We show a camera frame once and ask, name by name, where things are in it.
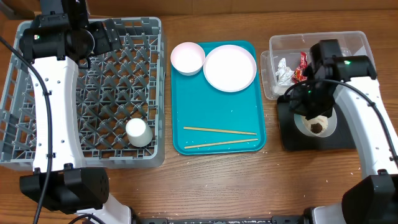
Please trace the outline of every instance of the clear plastic container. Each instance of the clear plastic container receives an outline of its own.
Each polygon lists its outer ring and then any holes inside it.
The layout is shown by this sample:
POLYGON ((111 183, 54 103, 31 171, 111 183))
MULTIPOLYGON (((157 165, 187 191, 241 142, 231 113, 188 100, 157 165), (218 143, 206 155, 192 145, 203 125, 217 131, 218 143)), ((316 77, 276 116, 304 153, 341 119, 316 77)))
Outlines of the clear plastic container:
POLYGON ((365 33, 361 31, 324 32, 313 34, 276 35, 269 39, 269 51, 261 54, 261 77, 264 92, 269 100, 283 95, 290 85, 279 85, 276 71, 278 63, 286 58, 286 66, 295 70, 300 65, 300 53, 307 53, 320 40, 337 39, 344 56, 366 55, 374 65, 373 55, 365 33))

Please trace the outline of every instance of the cable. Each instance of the cable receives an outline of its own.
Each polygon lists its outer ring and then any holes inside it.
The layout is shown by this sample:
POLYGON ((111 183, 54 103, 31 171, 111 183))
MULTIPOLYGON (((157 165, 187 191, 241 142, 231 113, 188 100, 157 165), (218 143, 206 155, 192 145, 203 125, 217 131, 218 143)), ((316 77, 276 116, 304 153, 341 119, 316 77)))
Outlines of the cable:
POLYGON ((289 87, 289 88, 286 90, 286 92, 284 93, 284 99, 286 100, 286 99, 287 99, 287 94, 288 94, 291 90, 293 90, 294 88, 297 88, 299 85, 308 84, 308 83, 318 83, 318 82, 328 82, 328 83, 334 83, 334 84, 337 84, 337 85, 345 86, 345 87, 347 87, 347 88, 353 90, 354 92, 356 92, 359 96, 361 96, 362 98, 364 98, 364 99, 368 102, 369 106, 371 106, 371 107, 373 108, 374 112, 376 113, 377 117, 378 117, 379 120, 380 120, 380 124, 381 124, 381 126, 382 126, 382 128, 383 128, 384 134, 386 135, 386 139, 387 139, 388 145, 389 145, 389 147, 390 147, 390 151, 391 151, 391 154, 392 154, 392 159, 395 161, 396 166, 397 166, 397 168, 398 168, 398 157, 397 157, 397 152, 396 152, 396 150, 395 150, 395 148, 394 148, 394 144, 392 143, 391 135, 390 135, 390 132, 388 131, 387 124, 386 124, 386 122, 384 121, 384 118, 382 117, 382 115, 381 115, 379 109, 377 108, 375 102, 371 101, 371 99, 369 99, 369 98, 368 98, 363 92, 361 92, 359 89, 357 89, 357 88, 355 88, 355 87, 353 87, 353 86, 351 86, 351 85, 349 85, 349 84, 347 84, 347 83, 339 82, 339 81, 336 81, 336 80, 327 80, 327 79, 305 80, 305 81, 302 81, 302 82, 298 82, 298 83, 292 85, 291 87, 289 87))
POLYGON ((89 219, 92 218, 93 220, 95 220, 95 221, 98 222, 99 224, 105 224, 105 222, 103 222, 102 220, 100 220, 98 217, 96 217, 96 216, 93 215, 93 214, 84 214, 84 215, 80 215, 80 216, 74 218, 72 221, 70 221, 69 224, 74 224, 74 223, 76 223, 77 221, 79 221, 79 220, 81 220, 81 219, 83 219, 83 218, 89 218, 89 219))
POLYGON ((44 95, 44 100, 45 100, 45 107, 47 109, 47 131, 48 131, 48 147, 49 151, 47 154, 47 173, 45 175, 45 180, 43 184, 43 189, 42 193, 40 194, 39 201, 37 202, 37 208, 36 208, 36 214, 33 223, 36 224, 39 220, 40 212, 42 210, 43 206, 43 201, 45 197, 45 193, 47 191, 47 187, 49 186, 49 180, 50 180, 50 173, 51 173, 51 168, 52 168, 52 116, 51 116, 51 107, 50 107, 50 98, 49 98, 49 93, 47 91, 47 88, 45 87, 45 84, 43 82, 42 77, 39 75, 37 70, 29 63, 27 62, 24 57, 11 45, 9 45, 6 40, 3 39, 3 37, 0 36, 0 42, 4 44, 12 53, 14 53, 15 56, 21 60, 22 63, 24 63, 28 68, 30 68, 33 72, 33 74, 36 76, 38 79, 40 86, 43 89, 43 95, 44 95))

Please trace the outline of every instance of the red candy wrapper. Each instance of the red candy wrapper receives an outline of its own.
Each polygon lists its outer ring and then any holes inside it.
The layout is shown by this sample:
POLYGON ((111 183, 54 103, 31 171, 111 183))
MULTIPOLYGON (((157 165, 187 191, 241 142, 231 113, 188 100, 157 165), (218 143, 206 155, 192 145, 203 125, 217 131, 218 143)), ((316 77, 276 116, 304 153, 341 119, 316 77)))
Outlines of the red candy wrapper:
POLYGON ((307 54, 304 52, 301 52, 301 59, 300 59, 300 65, 296 68, 294 71, 294 74, 292 76, 292 80, 295 83, 301 82, 306 80, 307 78, 303 76, 304 69, 308 66, 307 62, 307 54))

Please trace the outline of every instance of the wooden chopstick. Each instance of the wooden chopstick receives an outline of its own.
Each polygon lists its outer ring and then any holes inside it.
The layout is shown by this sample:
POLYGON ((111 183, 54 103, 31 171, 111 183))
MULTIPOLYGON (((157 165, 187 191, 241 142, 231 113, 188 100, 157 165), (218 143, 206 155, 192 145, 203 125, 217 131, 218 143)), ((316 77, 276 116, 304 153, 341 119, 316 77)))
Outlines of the wooden chopstick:
POLYGON ((206 147, 206 146, 219 146, 224 144, 234 144, 234 143, 241 143, 241 142, 249 142, 249 141, 257 141, 258 139, 243 139, 243 140, 235 140, 235 141, 226 141, 226 142, 215 142, 209 144, 200 144, 194 146, 185 146, 184 149, 193 149, 196 147, 206 147))
POLYGON ((249 132, 245 132, 245 131, 230 131, 230 130, 213 129, 213 128, 184 127, 184 129, 186 129, 186 130, 195 130, 195 131, 211 131, 211 132, 219 132, 219 133, 231 133, 231 134, 257 135, 257 133, 249 133, 249 132))

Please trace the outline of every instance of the blue tray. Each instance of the blue tray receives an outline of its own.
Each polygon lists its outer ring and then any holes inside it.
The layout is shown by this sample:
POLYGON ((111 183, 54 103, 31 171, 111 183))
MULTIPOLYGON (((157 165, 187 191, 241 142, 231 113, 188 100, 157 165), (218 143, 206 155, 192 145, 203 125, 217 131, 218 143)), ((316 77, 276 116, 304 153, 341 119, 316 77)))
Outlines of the blue tray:
MULTIPOLYGON (((256 59, 253 45, 247 41, 198 43, 206 55, 221 45, 233 44, 248 50, 256 59)), ((212 87, 203 69, 194 76, 181 75, 173 66, 171 70, 173 144, 184 155, 250 152, 262 149, 266 143, 266 125, 262 110, 259 73, 246 89, 225 93, 212 87), (214 133, 186 130, 183 127, 215 128, 257 133, 214 133), (184 149, 185 146, 213 142, 254 139, 258 141, 225 144, 220 146, 184 149)))

